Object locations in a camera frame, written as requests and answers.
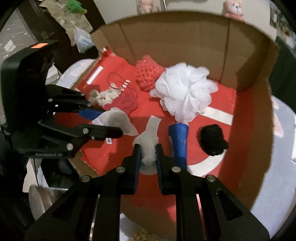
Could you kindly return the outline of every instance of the blue cylinder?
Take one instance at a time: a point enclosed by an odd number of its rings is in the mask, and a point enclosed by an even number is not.
[[[175,164],[187,170],[187,137],[189,126],[182,123],[175,123],[168,127],[168,131],[172,140]]]

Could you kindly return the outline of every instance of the cardboard box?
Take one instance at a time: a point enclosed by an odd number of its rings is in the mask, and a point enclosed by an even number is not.
[[[222,170],[243,171],[234,182],[239,185],[232,184],[229,176],[221,175],[219,179],[251,208],[271,160],[273,114],[267,79],[278,54],[275,43],[253,26],[201,12],[165,12],[122,19],[102,26],[92,39],[98,50],[108,45],[132,65],[149,54],[165,67],[179,62],[205,66],[210,70],[210,79],[238,92],[230,148]],[[239,146],[238,141],[241,148],[231,148],[234,142]],[[175,223],[161,214],[134,207],[124,197],[122,211],[148,231],[175,239]]]

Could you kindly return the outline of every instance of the tiled floor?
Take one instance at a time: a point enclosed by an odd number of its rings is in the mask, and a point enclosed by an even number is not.
[[[0,66],[3,61],[17,51],[35,43],[23,23],[23,18],[18,10],[10,16],[0,32]],[[5,122],[0,89],[0,122]]]

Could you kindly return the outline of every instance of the dark green fabric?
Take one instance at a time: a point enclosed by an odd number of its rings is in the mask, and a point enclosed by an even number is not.
[[[272,94],[296,113],[296,53],[277,37],[281,49],[269,77]]]

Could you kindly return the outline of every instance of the red mesh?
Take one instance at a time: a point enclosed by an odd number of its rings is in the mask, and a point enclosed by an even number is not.
[[[158,65],[149,55],[138,60],[136,67],[136,81],[144,91],[154,89],[156,80],[165,71],[165,67]]]

